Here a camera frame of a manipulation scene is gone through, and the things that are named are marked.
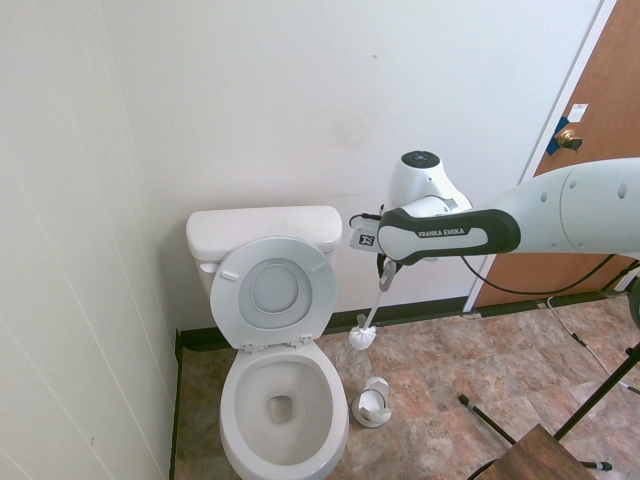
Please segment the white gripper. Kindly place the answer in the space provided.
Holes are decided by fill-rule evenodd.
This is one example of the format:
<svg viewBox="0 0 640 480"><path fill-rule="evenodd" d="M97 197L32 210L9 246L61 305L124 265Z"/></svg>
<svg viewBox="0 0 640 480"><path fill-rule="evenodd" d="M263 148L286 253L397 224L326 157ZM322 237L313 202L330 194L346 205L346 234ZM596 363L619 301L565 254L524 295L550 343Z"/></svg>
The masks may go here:
<svg viewBox="0 0 640 480"><path fill-rule="evenodd" d="M350 246L357 250L379 250L379 242L377 238L377 228L375 226L358 226L353 229L350 239ZM384 271L385 262L387 256L383 253L378 253L376 256L377 272L382 273ZM394 275L401 269L401 265L397 262L394 264L392 270Z"/></svg>

